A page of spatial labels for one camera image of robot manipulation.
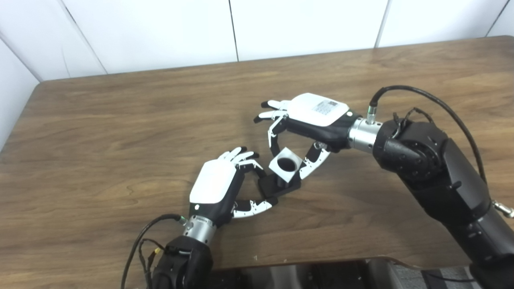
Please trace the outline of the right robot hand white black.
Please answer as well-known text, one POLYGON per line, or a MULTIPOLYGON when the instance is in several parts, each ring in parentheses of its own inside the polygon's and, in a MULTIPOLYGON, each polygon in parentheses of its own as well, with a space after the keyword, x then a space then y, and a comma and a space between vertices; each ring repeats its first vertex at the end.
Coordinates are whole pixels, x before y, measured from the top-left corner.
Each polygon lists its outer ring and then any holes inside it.
POLYGON ((285 130, 314 140, 299 167, 301 179, 316 170, 329 154, 350 149, 349 132, 361 117, 342 102, 311 93, 303 93, 292 100, 264 101, 261 107, 269 110, 257 115, 253 122, 272 121, 267 135, 273 156, 281 151, 278 135, 285 130))

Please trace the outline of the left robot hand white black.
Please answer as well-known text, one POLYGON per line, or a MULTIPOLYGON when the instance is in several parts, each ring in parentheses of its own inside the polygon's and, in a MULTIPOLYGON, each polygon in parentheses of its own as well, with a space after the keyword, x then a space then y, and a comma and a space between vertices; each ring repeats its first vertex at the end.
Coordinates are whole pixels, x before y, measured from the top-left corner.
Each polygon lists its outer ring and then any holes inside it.
POLYGON ((238 199, 247 173, 255 172, 260 179, 267 175, 258 158, 257 152, 236 147, 205 162, 190 192, 189 216, 206 218, 220 228, 233 218, 255 216, 277 205, 276 197, 238 199))

